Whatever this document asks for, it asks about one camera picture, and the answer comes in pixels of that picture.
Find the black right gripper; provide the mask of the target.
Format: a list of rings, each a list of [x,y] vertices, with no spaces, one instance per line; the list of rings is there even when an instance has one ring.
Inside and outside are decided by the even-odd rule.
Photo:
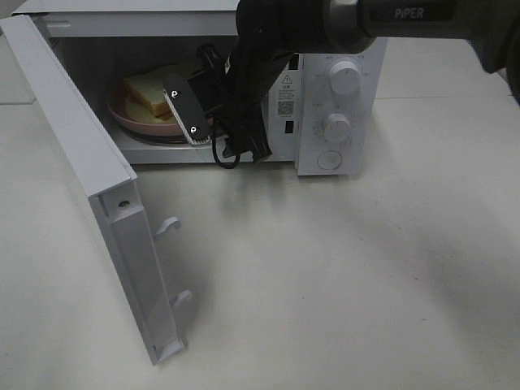
[[[208,43],[197,48],[202,69],[188,80],[206,118],[212,119],[213,158],[241,160],[250,152],[254,161],[272,155],[262,113],[262,99],[288,64],[291,52],[267,56],[238,45],[224,58]]]

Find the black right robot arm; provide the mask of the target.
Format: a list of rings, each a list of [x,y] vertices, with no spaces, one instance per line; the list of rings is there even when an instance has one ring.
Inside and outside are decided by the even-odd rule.
[[[197,49],[205,79],[197,88],[218,99],[210,116],[226,137],[214,160],[227,169],[245,152],[270,155],[259,105],[295,54],[358,54],[379,37],[461,39],[519,94],[516,1],[241,1],[235,21],[227,57],[211,44]]]

